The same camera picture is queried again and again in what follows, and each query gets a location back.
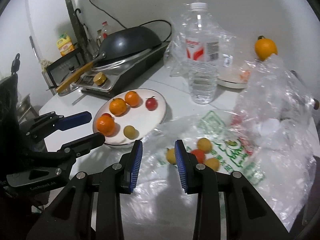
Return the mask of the mandarin orange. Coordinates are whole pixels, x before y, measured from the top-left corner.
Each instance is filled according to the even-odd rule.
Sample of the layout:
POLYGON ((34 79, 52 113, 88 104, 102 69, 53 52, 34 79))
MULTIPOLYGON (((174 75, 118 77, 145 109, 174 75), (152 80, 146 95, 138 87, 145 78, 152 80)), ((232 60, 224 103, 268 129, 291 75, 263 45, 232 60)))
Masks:
POLYGON ((95 122, 95 127, 104 136, 110 137, 115 133, 116 123, 113 118, 100 116, 95 122))
POLYGON ((127 104, 122 98, 115 98, 111 100, 109 110, 113 115, 120 116, 126 112, 127 104))
POLYGON ((135 91, 129 91, 125 94, 125 102, 130 107, 136 107, 140 103, 140 97, 135 91))

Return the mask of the yellow longan fruit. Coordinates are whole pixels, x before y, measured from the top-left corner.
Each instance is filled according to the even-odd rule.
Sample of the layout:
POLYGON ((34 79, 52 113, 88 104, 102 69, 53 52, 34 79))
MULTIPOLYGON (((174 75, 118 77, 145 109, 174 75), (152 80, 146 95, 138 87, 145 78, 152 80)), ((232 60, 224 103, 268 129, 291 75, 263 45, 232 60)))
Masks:
POLYGON ((176 157, 175 157, 175 149, 174 148, 167 149, 166 159, 170 164, 172 164, 172 165, 176 164, 176 157))
POLYGON ((130 139, 130 140, 133 140, 136 138, 137 136, 137 132, 136 132, 136 129, 129 125, 129 126, 125 126, 124 127, 124 130, 123 130, 123 133, 124 133, 124 136, 127 138, 127 139, 130 139))
POLYGON ((197 148, 207 154, 213 149, 213 146, 210 140, 201 138, 197 141, 197 148))
POLYGON ((217 158, 209 158, 204 161, 204 165, 210 167, 212 170, 217 172, 220 168, 220 162, 217 158))

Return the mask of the cherry tomato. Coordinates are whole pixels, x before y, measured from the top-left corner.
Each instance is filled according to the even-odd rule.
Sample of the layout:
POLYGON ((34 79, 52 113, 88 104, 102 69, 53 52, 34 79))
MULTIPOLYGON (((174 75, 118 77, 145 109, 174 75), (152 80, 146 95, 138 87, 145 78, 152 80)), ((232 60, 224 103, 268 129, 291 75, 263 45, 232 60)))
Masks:
POLYGON ((191 154, 195 155, 199 164, 204 163, 206 156, 202 150, 199 150, 199 149, 192 150, 191 154))
POLYGON ((158 102, 154 96, 148 98, 145 102, 147 110, 154 111, 158 107, 158 102))
POLYGON ((108 117, 112 118, 112 115, 109 113, 104 113, 104 114, 102 114, 102 116, 108 116, 108 117))

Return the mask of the black metal rack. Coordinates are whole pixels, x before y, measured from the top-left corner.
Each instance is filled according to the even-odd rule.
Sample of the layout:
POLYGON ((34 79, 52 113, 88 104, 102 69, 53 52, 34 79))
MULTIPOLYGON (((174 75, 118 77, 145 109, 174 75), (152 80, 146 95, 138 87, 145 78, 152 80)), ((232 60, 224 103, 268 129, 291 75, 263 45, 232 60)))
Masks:
POLYGON ((48 67, 46 73, 49 80, 49 88, 53 89, 60 85, 63 78, 72 70, 76 70, 84 65, 83 51, 76 48, 65 56, 62 56, 48 67))

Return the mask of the white round plate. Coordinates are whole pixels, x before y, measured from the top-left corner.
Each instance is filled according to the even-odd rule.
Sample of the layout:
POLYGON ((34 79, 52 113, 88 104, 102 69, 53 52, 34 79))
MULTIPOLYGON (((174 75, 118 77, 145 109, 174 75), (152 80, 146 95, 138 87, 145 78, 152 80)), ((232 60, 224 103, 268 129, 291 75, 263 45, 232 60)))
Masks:
POLYGON ((112 135, 105 137, 105 144, 110 147, 126 147, 133 144, 134 140, 125 137, 124 128, 126 126, 133 126, 136 130, 136 139, 142 139, 150 131, 152 131, 157 125, 159 125, 165 118, 167 113, 167 102, 162 94, 152 89, 135 89, 134 90, 140 99, 137 106, 131 107, 127 105, 126 111, 119 116, 114 115, 110 111, 111 102, 114 99, 125 99, 125 92, 108 100, 97 111, 93 119, 93 131, 98 132, 97 120, 103 116, 103 114, 110 114, 115 123, 115 131, 112 135), (146 108, 146 101, 149 98, 154 98, 157 102, 156 109, 150 111, 146 108))

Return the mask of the printed flat plastic bag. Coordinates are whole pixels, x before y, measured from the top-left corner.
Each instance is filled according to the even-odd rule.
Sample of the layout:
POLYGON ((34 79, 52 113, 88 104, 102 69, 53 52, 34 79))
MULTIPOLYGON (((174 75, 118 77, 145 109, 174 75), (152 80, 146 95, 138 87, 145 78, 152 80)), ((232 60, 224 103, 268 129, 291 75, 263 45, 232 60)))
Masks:
POLYGON ((214 110, 165 122, 143 138, 126 239, 289 239, 241 169, 248 155, 236 114, 214 110))

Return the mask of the steel induction cooker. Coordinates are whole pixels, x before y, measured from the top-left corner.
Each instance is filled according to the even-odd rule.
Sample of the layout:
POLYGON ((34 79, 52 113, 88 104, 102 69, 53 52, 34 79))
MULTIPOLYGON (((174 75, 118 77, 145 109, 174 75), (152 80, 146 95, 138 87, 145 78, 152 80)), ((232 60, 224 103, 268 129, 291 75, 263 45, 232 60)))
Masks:
POLYGON ((89 72, 82 74, 73 85, 86 92, 114 96, 160 61, 168 45, 169 42, 163 42, 154 49, 146 49, 127 59, 100 67, 95 66, 89 72), (106 81, 102 85, 97 85, 93 81, 98 73, 106 76, 106 81))

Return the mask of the dark vertical pipe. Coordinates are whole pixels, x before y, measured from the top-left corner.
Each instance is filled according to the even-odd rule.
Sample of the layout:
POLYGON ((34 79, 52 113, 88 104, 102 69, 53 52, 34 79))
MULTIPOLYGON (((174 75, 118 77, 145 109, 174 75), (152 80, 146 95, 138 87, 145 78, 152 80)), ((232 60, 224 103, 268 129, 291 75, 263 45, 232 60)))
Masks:
POLYGON ((92 54, 89 52, 89 50, 87 48, 88 41, 87 41, 85 30, 84 30, 80 20, 78 19, 76 10, 73 7, 73 1, 72 0, 65 0, 65 2, 66 2, 66 7, 67 7, 68 14, 69 14, 69 18, 71 21, 71 25, 72 25, 73 31, 75 33, 76 40, 78 42, 78 46, 83 51, 85 62, 89 62, 92 59, 92 54))

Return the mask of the yellow detergent bottle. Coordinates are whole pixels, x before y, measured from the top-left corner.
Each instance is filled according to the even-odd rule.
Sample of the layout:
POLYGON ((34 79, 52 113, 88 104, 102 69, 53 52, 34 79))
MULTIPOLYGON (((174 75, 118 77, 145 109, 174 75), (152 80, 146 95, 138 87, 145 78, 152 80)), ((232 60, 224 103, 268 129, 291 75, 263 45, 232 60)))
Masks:
POLYGON ((64 33, 59 37, 59 39, 56 42, 56 46, 61 54, 61 56, 65 56, 68 53, 75 50, 75 46, 70 38, 69 35, 64 33))

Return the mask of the dark sauce bottle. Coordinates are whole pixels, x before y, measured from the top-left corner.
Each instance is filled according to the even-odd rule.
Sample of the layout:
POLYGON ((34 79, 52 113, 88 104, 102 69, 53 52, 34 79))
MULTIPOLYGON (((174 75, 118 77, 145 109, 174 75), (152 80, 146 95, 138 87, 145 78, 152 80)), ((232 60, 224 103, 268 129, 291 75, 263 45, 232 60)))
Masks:
POLYGON ((97 31, 97 37, 96 37, 96 43, 97 43, 98 48, 101 46, 101 43, 102 43, 103 40, 104 40, 104 38, 103 38, 103 35, 102 35, 102 30, 99 29, 97 31))

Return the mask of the crumpled clear plastic bag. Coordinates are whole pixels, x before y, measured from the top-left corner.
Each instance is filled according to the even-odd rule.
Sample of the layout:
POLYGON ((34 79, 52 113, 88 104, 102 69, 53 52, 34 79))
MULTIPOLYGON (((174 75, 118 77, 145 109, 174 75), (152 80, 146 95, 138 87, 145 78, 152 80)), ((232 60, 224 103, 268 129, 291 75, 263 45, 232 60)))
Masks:
POLYGON ((234 107, 234 130, 251 152, 241 171, 287 229, 315 179, 312 109, 311 94, 277 55, 255 65, 234 107))

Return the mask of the red label oil bottle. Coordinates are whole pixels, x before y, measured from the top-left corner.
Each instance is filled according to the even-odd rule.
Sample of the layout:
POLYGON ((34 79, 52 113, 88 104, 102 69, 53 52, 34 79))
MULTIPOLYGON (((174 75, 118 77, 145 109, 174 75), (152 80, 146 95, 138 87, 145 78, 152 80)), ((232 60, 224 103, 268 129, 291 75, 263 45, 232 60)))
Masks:
POLYGON ((101 29, 101 34, 103 39, 107 38, 109 35, 113 33, 112 27, 108 24, 107 21, 102 23, 103 27, 101 29))

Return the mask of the black wok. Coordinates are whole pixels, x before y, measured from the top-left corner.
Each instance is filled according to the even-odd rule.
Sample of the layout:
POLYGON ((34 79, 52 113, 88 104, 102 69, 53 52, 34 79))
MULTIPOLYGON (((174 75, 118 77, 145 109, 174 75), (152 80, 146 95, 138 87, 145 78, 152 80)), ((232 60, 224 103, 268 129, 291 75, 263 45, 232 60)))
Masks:
POLYGON ((58 93, 63 92, 71 83, 77 81, 82 74, 89 71, 99 61, 113 61, 128 58, 146 49, 156 48, 162 44, 158 35, 144 26, 137 26, 108 35, 101 43, 98 55, 70 77, 60 83, 56 88, 58 93))

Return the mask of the black hook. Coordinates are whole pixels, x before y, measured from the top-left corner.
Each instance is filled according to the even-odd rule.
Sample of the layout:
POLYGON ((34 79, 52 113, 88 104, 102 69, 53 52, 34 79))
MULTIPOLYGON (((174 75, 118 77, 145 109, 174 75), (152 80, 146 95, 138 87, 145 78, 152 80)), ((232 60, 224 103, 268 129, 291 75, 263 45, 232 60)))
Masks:
POLYGON ((76 8, 74 13, 75 13, 76 17, 79 18, 78 15, 81 13, 81 10, 79 8, 76 8))

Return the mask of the white bowl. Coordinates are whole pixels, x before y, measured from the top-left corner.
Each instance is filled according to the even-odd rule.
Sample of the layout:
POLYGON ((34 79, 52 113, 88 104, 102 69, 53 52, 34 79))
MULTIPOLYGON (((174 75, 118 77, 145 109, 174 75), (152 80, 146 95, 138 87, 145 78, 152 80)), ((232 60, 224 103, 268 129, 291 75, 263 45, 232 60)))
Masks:
POLYGON ((229 66, 219 68, 217 84, 231 89, 244 89, 251 74, 249 67, 229 66))

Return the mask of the clear bag over bowl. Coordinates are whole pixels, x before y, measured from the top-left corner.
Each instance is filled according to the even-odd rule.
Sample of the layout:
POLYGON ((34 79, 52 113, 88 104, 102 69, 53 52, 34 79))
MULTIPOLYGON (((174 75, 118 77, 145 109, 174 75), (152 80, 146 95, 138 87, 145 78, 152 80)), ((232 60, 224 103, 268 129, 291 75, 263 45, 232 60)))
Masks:
POLYGON ((164 53, 171 76, 182 76, 189 64, 205 62, 218 71, 218 85, 246 88, 254 57, 248 41, 214 21, 207 3, 184 4, 170 15, 172 36, 164 53))

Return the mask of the large orange with stem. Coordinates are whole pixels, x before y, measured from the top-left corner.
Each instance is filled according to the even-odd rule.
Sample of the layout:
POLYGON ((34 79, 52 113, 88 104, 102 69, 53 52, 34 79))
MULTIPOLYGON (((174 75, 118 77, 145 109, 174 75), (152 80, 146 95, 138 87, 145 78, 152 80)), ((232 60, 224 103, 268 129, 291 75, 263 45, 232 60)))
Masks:
POLYGON ((254 50, 260 61, 265 61, 272 54, 278 54, 278 49, 275 42, 264 36, 259 36, 255 45, 254 50))

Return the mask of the clear water bottle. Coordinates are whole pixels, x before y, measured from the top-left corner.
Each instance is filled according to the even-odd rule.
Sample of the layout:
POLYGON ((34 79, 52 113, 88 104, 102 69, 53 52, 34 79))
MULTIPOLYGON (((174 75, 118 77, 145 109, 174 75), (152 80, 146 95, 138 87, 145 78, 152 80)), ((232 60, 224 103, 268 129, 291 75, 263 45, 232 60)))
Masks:
POLYGON ((219 26, 208 12, 207 3, 191 3, 190 15, 186 20, 185 48, 191 98, 200 105, 213 101, 220 56, 219 41, 219 26))

